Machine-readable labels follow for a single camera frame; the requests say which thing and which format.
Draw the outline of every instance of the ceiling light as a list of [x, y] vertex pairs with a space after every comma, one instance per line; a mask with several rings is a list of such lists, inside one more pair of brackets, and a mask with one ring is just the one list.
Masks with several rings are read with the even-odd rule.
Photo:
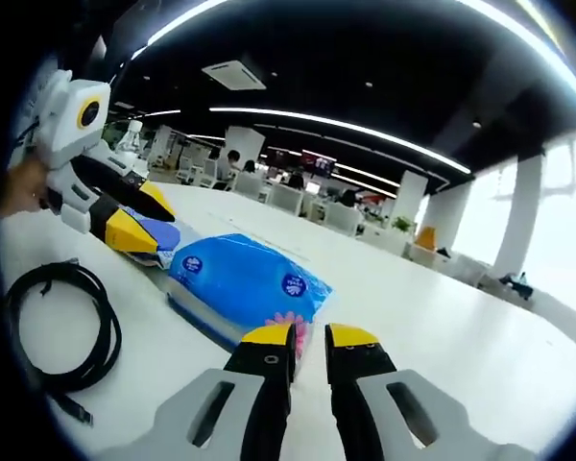
[[519, 37], [525, 43], [527, 43], [536, 53], [538, 53], [547, 63], [552, 67], [552, 69], [557, 72], [559, 77], [561, 77], [576, 93], [576, 76], [572, 71], [565, 65], [561, 57], [551, 50], [546, 44], [539, 39], [537, 36], [529, 32], [524, 26], [516, 22], [509, 15], [501, 12], [497, 8], [489, 5], [482, 0], [456, 0], [477, 12], [482, 13], [488, 19], [495, 21], [502, 27], [505, 27], [515, 36]]
[[147, 49], [147, 45], [139, 48], [138, 50], [136, 50], [134, 53], [132, 53], [132, 58], [131, 61], [134, 61], [136, 58], [138, 58], [138, 56], [143, 53], [145, 50]]
[[527, 12], [527, 14], [531, 16], [534, 21], [536, 21], [536, 23], [538, 23], [544, 33], [547, 34], [548, 37], [555, 42], [557, 48], [559, 48], [559, 50], [564, 53], [564, 50], [561, 47], [561, 43], [557, 40], [557, 36], [548, 25], [548, 22], [546, 22], [546, 19], [542, 13], [538, 11], [536, 6], [531, 3], [530, 0], [516, 0], [516, 2]]
[[380, 178], [379, 176], [376, 175], [372, 175], [371, 173], [367, 173], [366, 171], [363, 170], [358, 170], [356, 168], [352, 168], [351, 166], [347, 166], [347, 165], [343, 165], [342, 163], [335, 163], [335, 166], [342, 168], [344, 170], [348, 170], [348, 171], [352, 171], [354, 173], [358, 173], [359, 175], [364, 175], [364, 176], [368, 176], [369, 178], [372, 178], [373, 180], [377, 180], [377, 181], [381, 181], [381, 182], [385, 182], [386, 184], [390, 184], [393, 185], [394, 187], [399, 187], [400, 184], [393, 182], [393, 181], [389, 181], [389, 180], [385, 180], [384, 178]]
[[311, 154], [312, 156], [326, 158], [327, 160], [331, 160], [331, 161], [337, 161], [337, 158], [323, 156], [322, 154], [318, 154], [318, 153], [316, 153], [316, 152], [311, 152], [311, 151], [308, 151], [307, 149], [303, 149], [303, 151], [304, 151], [306, 154]]
[[369, 190], [373, 190], [375, 192], [379, 192], [380, 194], [388, 195], [389, 197], [396, 199], [396, 194], [389, 192], [387, 190], [378, 189], [377, 187], [373, 187], [372, 185], [365, 184], [364, 182], [352, 180], [350, 178], [346, 178], [345, 176], [337, 175], [335, 173], [332, 173], [330, 176], [332, 176], [333, 178], [337, 178], [338, 180], [347, 181], [347, 182], [351, 182], [351, 183], [356, 184], [356, 185], [360, 185], [360, 186], [365, 187]]
[[216, 141], [224, 141], [223, 137], [219, 137], [219, 136], [207, 136], [204, 134], [189, 134], [188, 136], [190, 137], [196, 137], [199, 139], [215, 139]]
[[148, 113], [146, 115], [139, 115], [139, 117], [136, 118], [140, 118], [140, 117], [153, 117], [155, 115], [168, 115], [170, 113], [181, 113], [181, 110], [179, 109], [175, 109], [175, 110], [163, 110], [162, 112], [152, 112], [152, 113]]
[[134, 52], [134, 54], [132, 55], [132, 60], [134, 61], [136, 58], [138, 58], [138, 56], [141, 53], [143, 53], [147, 49], [148, 46], [157, 42], [158, 40], [160, 40], [162, 37], [166, 36], [172, 30], [177, 29], [184, 22], [189, 21], [193, 17], [196, 17], [203, 12], [211, 10], [212, 8], [215, 8], [218, 5], [222, 5], [223, 3], [226, 3], [227, 1], [228, 0], [207, 0], [206, 2], [202, 2], [202, 4], [197, 5], [196, 7], [191, 8], [190, 10], [185, 12], [184, 14], [176, 17], [171, 22], [169, 22], [166, 26], [164, 26], [159, 31], [157, 31], [155, 34], [150, 36], [150, 39], [147, 40], [147, 45], [145, 45], [144, 47], [142, 47], [142, 48], [140, 48]]
[[330, 118], [318, 117], [316, 115], [307, 115], [305, 113], [297, 113], [297, 112], [287, 112], [284, 110], [272, 110], [272, 109], [250, 109], [250, 108], [210, 108], [212, 112], [248, 112], [248, 113], [261, 113], [266, 115], [280, 115], [284, 117], [292, 117], [292, 118], [300, 118], [302, 120], [310, 120], [312, 122], [319, 122], [325, 123], [326, 125], [333, 125], [335, 127], [345, 128], [347, 130], [353, 130], [355, 132], [369, 134], [371, 136], [379, 137], [380, 139], [384, 139], [386, 141], [394, 142], [395, 144], [399, 144], [401, 146], [407, 147], [408, 149], [412, 149], [413, 151], [420, 152], [421, 154], [425, 154], [428, 157], [434, 158], [435, 160], [440, 161], [441, 163], [445, 163], [446, 165], [459, 170], [462, 173], [468, 175], [471, 173], [471, 170], [466, 166], [462, 165], [461, 163], [454, 161], [451, 158], [444, 157], [437, 152], [430, 151], [429, 149], [425, 149], [413, 142], [406, 141], [405, 139], [401, 139], [396, 136], [392, 136], [390, 134], [385, 134], [382, 132], [377, 132], [376, 130], [372, 130], [370, 128], [359, 127], [358, 125], [353, 125], [351, 123], [340, 122], [338, 120], [333, 120]]
[[[273, 129], [276, 129], [276, 130], [285, 130], [285, 131], [289, 131], [289, 132], [292, 131], [292, 129], [284, 128], [284, 127], [277, 127], [277, 126], [275, 126], [275, 125], [262, 125], [262, 124], [256, 123], [256, 124], [254, 124], [254, 126], [255, 126], [255, 127], [263, 127], [263, 128], [273, 128]], [[398, 162], [398, 163], [402, 163], [402, 164], [404, 164], [404, 165], [409, 166], [410, 168], [413, 168], [413, 169], [415, 169], [415, 170], [421, 171], [421, 172], [424, 173], [425, 175], [432, 176], [432, 177], [437, 178], [438, 180], [444, 182], [444, 184], [442, 184], [440, 187], [438, 187], [438, 188], [436, 189], [436, 192], [439, 192], [441, 189], [443, 189], [444, 187], [446, 187], [447, 185], [450, 184], [450, 181], [449, 181], [449, 180], [447, 180], [446, 178], [438, 175], [437, 173], [433, 173], [433, 172], [431, 172], [431, 171], [427, 171], [427, 170], [425, 170], [424, 168], [422, 168], [422, 167], [420, 167], [420, 166], [418, 166], [418, 165], [415, 165], [414, 163], [410, 163], [409, 161], [405, 161], [405, 160], [403, 160], [403, 159], [401, 159], [401, 158], [393, 157], [393, 156], [391, 156], [391, 155], [389, 155], [389, 154], [385, 154], [385, 153], [380, 152], [380, 151], [375, 151], [374, 149], [370, 149], [369, 147], [361, 146], [360, 144], [354, 144], [353, 142], [344, 141], [343, 139], [337, 139], [337, 138], [335, 138], [335, 137], [322, 136], [321, 134], [317, 134], [317, 133], [302, 132], [302, 131], [297, 131], [297, 132], [298, 132], [298, 133], [303, 133], [303, 134], [308, 134], [308, 135], [314, 136], [314, 137], [318, 137], [318, 138], [324, 139], [325, 141], [339, 142], [339, 143], [341, 143], [341, 144], [345, 144], [345, 145], [347, 145], [347, 146], [351, 146], [351, 147], [354, 147], [354, 148], [356, 148], [356, 149], [360, 149], [360, 150], [365, 151], [365, 152], [371, 152], [372, 154], [376, 154], [377, 156], [382, 156], [382, 157], [387, 158], [387, 159], [389, 159], [389, 160], [396, 161], [396, 162]]]

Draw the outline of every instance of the window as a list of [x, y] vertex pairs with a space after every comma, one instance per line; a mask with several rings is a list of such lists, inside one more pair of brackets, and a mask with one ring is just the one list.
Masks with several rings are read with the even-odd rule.
[[529, 282], [576, 310], [576, 136], [547, 150]]
[[424, 219], [424, 215], [426, 213], [426, 209], [429, 207], [429, 199], [430, 195], [425, 195], [420, 200], [419, 210], [416, 213], [416, 217], [414, 218], [414, 222], [416, 223], [416, 232], [420, 232], [420, 225], [422, 224], [422, 220]]
[[506, 232], [516, 184], [516, 158], [496, 165], [471, 184], [453, 250], [493, 265]]

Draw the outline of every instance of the computer monitor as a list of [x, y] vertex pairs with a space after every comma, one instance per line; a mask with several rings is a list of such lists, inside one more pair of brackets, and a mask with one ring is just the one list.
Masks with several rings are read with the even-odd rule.
[[310, 181], [307, 183], [307, 186], [305, 187], [305, 192], [318, 195], [318, 192], [320, 192], [320, 185], [317, 182]]

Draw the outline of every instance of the white desk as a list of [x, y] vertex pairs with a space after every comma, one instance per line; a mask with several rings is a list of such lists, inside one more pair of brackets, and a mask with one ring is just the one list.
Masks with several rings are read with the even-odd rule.
[[[376, 334], [398, 368], [416, 370], [464, 404], [472, 426], [497, 443], [542, 450], [574, 414], [576, 345], [540, 317], [237, 194], [158, 186], [197, 231], [241, 231], [336, 290], [292, 388], [282, 460], [344, 459], [325, 382], [322, 325], [331, 321]], [[137, 438], [163, 401], [204, 369], [225, 365], [226, 352], [175, 314], [132, 263], [92, 236], [45, 211], [14, 216], [1, 228], [8, 285], [38, 264], [76, 255], [103, 281], [119, 317], [124, 342], [115, 369], [73, 396], [94, 414], [95, 426], [57, 411], [88, 453]], [[95, 338], [94, 316], [85, 295], [58, 283], [43, 300], [31, 296], [21, 322], [29, 356], [47, 371], [74, 367]]]

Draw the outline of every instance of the coiled cable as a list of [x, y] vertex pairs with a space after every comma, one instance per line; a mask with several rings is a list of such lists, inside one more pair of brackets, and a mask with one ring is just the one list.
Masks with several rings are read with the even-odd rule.
[[[36, 367], [26, 355], [19, 337], [19, 319], [26, 294], [35, 285], [45, 283], [40, 292], [44, 296], [51, 289], [54, 280], [76, 286], [91, 296], [100, 318], [98, 337], [89, 356], [74, 370], [61, 374], [48, 374]], [[81, 391], [96, 384], [107, 375], [117, 361], [122, 347], [122, 330], [108, 301], [105, 286], [94, 273], [79, 264], [70, 261], [46, 264], [24, 274], [12, 285], [6, 296], [6, 308], [12, 344], [15, 353], [23, 361], [24, 368], [33, 372], [32, 378], [37, 379], [41, 390], [66, 413], [82, 423], [93, 425], [92, 415], [66, 396], [66, 393]], [[111, 348], [112, 330], [115, 334], [113, 348]]]

